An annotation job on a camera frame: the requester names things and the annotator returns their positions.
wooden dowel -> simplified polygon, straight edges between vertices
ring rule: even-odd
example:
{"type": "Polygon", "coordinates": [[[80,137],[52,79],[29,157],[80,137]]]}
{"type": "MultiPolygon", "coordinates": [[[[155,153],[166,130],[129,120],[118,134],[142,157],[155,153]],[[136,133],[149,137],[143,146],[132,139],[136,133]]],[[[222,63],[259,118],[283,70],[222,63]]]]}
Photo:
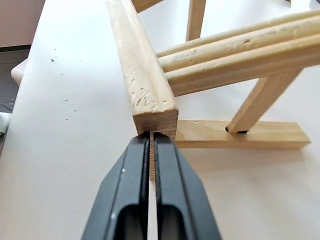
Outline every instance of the wooden dowel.
{"type": "Polygon", "coordinates": [[[190,48],[159,58],[164,72],[320,34],[320,15],[190,48]]]}
{"type": "Polygon", "coordinates": [[[229,134],[228,121],[178,120],[175,143],[184,149],[299,149],[310,139],[295,122],[258,121],[247,134],[229,134]]]}
{"type": "Polygon", "coordinates": [[[303,69],[260,78],[227,127],[230,134],[249,131],[303,69]]]}
{"type": "Polygon", "coordinates": [[[319,52],[320,34],[184,67],[165,76],[174,95],[180,96],[219,87],[223,82],[236,83],[318,65],[319,52]]]}
{"type": "Polygon", "coordinates": [[[200,38],[206,0],[190,0],[186,41],[200,38]]]}
{"type": "Polygon", "coordinates": [[[237,35],[257,31],[257,30],[264,29],[264,28],[270,28],[272,26],[285,24],[285,23],[289,23],[292,21],[297,21],[297,20],[301,20],[301,19],[305,19],[305,18],[311,18],[311,17],[319,16],[319,15],[320,15],[320,10],[311,10],[311,11],[299,12],[299,13],[283,16],[283,17],[272,19],[269,21],[264,21],[264,22],[261,22],[261,23],[258,23],[258,24],[252,25],[252,26],[246,26],[246,27],[242,27],[239,29],[233,29],[233,30],[230,30],[227,32],[222,32],[222,33],[218,33],[215,35],[187,41],[182,44],[179,44],[179,45],[170,47],[168,49],[165,49],[163,51],[160,51],[157,53],[157,56],[158,56],[158,58],[160,58],[160,57],[163,57],[166,55],[181,52],[186,49],[192,49],[192,48],[195,48],[195,47],[198,47],[201,45],[213,43],[213,42],[220,41],[220,40],[227,39],[227,38],[231,38],[231,37],[234,37],[237,35]]]}
{"type": "Polygon", "coordinates": [[[132,0],[137,13],[140,13],[163,0],[132,0]]]}
{"type": "Polygon", "coordinates": [[[157,131],[174,138],[174,95],[131,0],[106,3],[138,134],[157,131]]]}

light wood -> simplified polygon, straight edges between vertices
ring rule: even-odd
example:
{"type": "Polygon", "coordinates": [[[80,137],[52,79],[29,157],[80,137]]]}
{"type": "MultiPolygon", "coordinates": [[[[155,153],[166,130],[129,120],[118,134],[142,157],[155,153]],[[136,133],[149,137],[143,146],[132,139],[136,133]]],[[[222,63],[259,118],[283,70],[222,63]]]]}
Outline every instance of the light wood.
{"type": "Polygon", "coordinates": [[[253,31],[260,30],[260,29],[270,28],[270,27],[273,27],[276,25],[285,24],[285,23],[289,23],[292,21],[302,20],[305,18],[311,18],[311,17],[319,16],[319,15],[320,15],[320,10],[311,10],[311,11],[305,11],[305,12],[300,12],[300,13],[294,13],[294,14],[283,16],[280,18],[275,18],[275,19],[272,19],[269,21],[261,22],[261,23],[255,24],[255,25],[246,26],[246,27],[242,27],[239,29],[233,29],[233,30],[222,32],[219,34],[187,41],[182,44],[179,44],[179,45],[170,47],[168,49],[165,49],[163,51],[160,51],[157,53],[157,56],[160,58],[160,57],[163,57],[166,55],[181,52],[186,49],[192,49],[192,48],[195,48],[195,47],[198,47],[201,45],[217,42],[217,41],[231,38],[234,36],[250,33],[253,31]]]}
{"type": "Polygon", "coordinates": [[[259,121],[246,134],[229,134],[228,121],[178,120],[175,143],[179,148],[298,149],[310,139],[295,122],[259,121]]]}
{"type": "Polygon", "coordinates": [[[320,34],[166,72],[175,96],[320,64],[320,34]]]}
{"type": "Polygon", "coordinates": [[[162,1],[163,0],[132,0],[132,3],[137,13],[140,13],[162,1]]]}
{"type": "Polygon", "coordinates": [[[320,34],[320,15],[292,21],[209,44],[186,49],[159,58],[164,72],[214,59],[320,34]]]}
{"type": "Polygon", "coordinates": [[[131,0],[106,3],[138,134],[157,131],[174,138],[174,95],[131,0]]]}
{"type": "Polygon", "coordinates": [[[190,0],[186,41],[200,38],[206,0],[190,0]]]}
{"type": "Polygon", "coordinates": [[[228,132],[249,131],[302,70],[298,68],[260,78],[228,125],[228,132]]]}

wooden slat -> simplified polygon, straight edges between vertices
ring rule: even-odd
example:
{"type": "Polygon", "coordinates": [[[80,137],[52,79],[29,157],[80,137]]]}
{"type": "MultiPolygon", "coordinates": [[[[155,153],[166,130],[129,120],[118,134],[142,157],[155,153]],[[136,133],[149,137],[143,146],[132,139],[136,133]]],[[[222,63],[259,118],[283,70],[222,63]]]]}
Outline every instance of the wooden slat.
{"type": "Polygon", "coordinates": [[[190,0],[186,41],[200,38],[206,0],[190,0]]]}
{"type": "Polygon", "coordinates": [[[159,58],[164,72],[320,34],[320,15],[287,22],[186,49],[159,58]]]}
{"type": "Polygon", "coordinates": [[[215,34],[215,35],[211,35],[211,36],[207,36],[207,37],[202,37],[202,38],[197,38],[191,41],[187,41],[184,42],[182,44],[176,45],[176,46],[172,46],[168,49],[165,49],[163,51],[160,51],[157,53],[157,56],[163,57],[166,55],[170,55],[170,54],[174,54],[177,52],[181,52],[183,50],[186,49],[192,49],[201,45],[205,45],[205,44],[209,44],[209,43],[213,43],[213,42],[217,42],[223,39],[227,39],[227,38],[231,38],[234,36],[238,36],[238,35],[242,35],[242,34],[246,34],[246,33],[250,33],[253,31],[257,31],[260,29],[264,29],[264,28],[270,28],[272,26],[276,26],[276,25],[280,25],[280,24],[285,24],[285,23],[289,23],[292,21],[297,21],[297,20],[301,20],[301,19],[305,19],[305,18],[311,18],[314,16],[319,16],[320,15],[320,10],[311,10],[311,11],[305,11],[305,12],[300,12],[300,13],[295,13],[295,14],[291,14],[291,15],[287,15],[287,16],[283,16],[280,18],[275,18],[269,21],[264,21],[255,25],[251,25],[251,26],[246,26],[246,27],[242,27],[239,29],[233,29],[227,32],[222,32],[219,34],[215,34]]]}
{"type": "Polygon", "coordinates": [[[157,131],[174,138],[174,96],[131,0],[106,3],[138,134],[157,131]]]}
{"type": "Polygon", "coordinates": [[[178,120],[175,142],[179,148],[298,149],[310,139],[295,122],[259,121],[246,134],[229,134],[229,121],[178,120]]]}
{"type": "Polygon", "coordinates": [[[302,70],[293,69],[259,79],[228,125],[228,132],[249,131],[302,70]]]}
{"type": "Polygon", "coordinates": [[[273,44],[165,73],[175,96],[320,64],[320,34],[273,44]]]}
{"type": "Polygon", "coordinates": [[[140,13],[162,1],[163,0],[132,0],[132,3],[137,13],[140,13]]]}

wooden frame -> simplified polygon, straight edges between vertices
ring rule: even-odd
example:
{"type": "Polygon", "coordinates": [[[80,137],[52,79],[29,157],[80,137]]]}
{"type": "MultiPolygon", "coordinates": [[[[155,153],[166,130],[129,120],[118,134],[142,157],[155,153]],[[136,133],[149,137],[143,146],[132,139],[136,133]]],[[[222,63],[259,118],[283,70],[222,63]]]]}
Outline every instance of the wooden frame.
{"type": "Polygon", "coordinates": [[[320,64],[320,11],[199,38],[206,1],[198,10],[195,2],[187,30],[187,40],[194,40],[156,55],[131,0],[107,0],[138,133],[162,132],[180,148],[295,149],[310,143],[294,122],[258,120],[305,67],[320,64]],[[253,78],[259,81],[231,121],[177,121],[174,96],[253,78]]]}

dark floor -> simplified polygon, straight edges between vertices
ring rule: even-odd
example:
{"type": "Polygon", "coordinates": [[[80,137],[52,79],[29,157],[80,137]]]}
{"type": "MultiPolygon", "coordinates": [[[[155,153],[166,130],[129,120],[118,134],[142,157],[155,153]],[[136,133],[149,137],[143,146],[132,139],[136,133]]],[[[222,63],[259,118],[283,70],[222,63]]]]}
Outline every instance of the dark floor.
{"type": "Polygon", "coordinates": [[[11,113],[14,108],[19,86],[11,77],[11,70],[28,54],[29,50],[0,51],[0,112],[11,113]]]}

